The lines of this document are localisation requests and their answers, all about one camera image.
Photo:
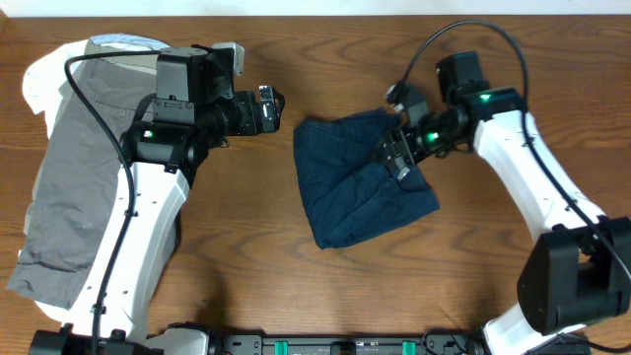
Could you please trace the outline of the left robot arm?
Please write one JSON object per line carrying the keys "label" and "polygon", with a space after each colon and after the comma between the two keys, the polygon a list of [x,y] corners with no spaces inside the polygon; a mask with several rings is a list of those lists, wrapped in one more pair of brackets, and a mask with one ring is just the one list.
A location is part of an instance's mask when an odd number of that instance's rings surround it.
{"label": "left robot arm", "polygon": [[90,273],[70,308],[44,306],[57,331],[35,333],[34,354],[219,354],[221,338],[192,322],[159,335],[149,304],[177,242],[177,215],[210,150],[233,136],[279,129],[284,98],[274,88],[236,91],[245,66],[234,42],[156,52],[157,90],[120,137],[115,201]]}

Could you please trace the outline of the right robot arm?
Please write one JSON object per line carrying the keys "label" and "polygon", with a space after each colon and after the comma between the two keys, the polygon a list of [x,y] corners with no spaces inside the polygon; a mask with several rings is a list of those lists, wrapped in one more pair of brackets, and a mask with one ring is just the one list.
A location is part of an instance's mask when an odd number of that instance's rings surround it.
{"label": "right robot arm", "polygon": [[539,135],[525,99],[494,88],[475,52],[436,67],[443,112],[421,91],[394,84],[386,101],[406,116],[378,145],[377,160],[397,180],[429,157],[458,146],[483,159],[518,206],[533,241],[517,283],[518,300],[488,321],[471,353],[589,351],[579,329],[630,309],[630,221],[610,218],[565,173]]}

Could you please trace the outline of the navy blue shorts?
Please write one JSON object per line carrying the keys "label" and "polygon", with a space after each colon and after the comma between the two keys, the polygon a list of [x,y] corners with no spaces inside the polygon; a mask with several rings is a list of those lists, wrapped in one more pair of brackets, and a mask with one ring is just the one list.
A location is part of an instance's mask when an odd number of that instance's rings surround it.
{"label": "navy blue shorts", "polygon": [[399,181],[374,160],[400,121],[377,108],[331,121],[307,117],[294,129],[299,191],[320,249],[352,247],[440,209],[419,169]]}

